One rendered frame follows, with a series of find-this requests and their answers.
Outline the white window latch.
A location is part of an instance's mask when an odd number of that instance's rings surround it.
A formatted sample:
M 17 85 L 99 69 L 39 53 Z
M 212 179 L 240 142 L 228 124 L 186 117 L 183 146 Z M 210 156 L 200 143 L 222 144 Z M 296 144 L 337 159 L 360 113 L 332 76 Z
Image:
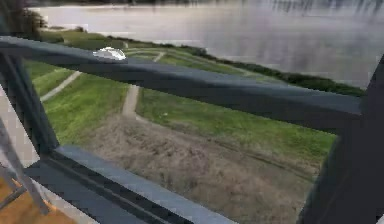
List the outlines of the white window latch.
M 96 57 L 102 57 L 102 58 L 108 58 L 108 59 L 114 59 L 114 60 L 126 59 L 126 55 L 122 50 L 116 49 L 113 47 L 101 48 L 97 51 L 94 51 L 93 55 Z

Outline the grey metal frame stand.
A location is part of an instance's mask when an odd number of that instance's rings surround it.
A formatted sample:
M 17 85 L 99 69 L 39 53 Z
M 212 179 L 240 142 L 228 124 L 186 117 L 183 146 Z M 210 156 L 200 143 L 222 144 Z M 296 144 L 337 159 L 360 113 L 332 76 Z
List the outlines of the grey metal frame stand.
M 11 138 L 6 130 L 4 122 L 0 118 L 0 152 L 10 163 L 13 170 L 9 170 L 0 162 L 0 177 L 11 188 L 12 193 L 5 199 L 0 201 L 0 210 L 10 205 L 13 201 L 19 198 L 23 193 L 28 192 L 33 202 L 38 206 L 40 213 L 47 215 L 49 208 L 41 197 L 32 180 L 25 174 L 24 166 L 22 165 L 14 146 L 11 143 Z

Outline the dark grey framed window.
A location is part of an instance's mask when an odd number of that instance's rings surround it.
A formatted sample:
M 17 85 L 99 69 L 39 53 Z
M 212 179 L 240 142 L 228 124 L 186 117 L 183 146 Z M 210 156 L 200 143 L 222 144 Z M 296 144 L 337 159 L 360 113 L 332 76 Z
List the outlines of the dark grey framed window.
M 22 65 L 32 59 L 336 135 L 297 224 L 376 224 L 384 218 L 384 56 L 363 97 L 13 36 L 0 0 L 0 85 L 40 159 L 27 175 L 99 224 L 235 224 L 178 194 L 81 150 L 62 146 Z

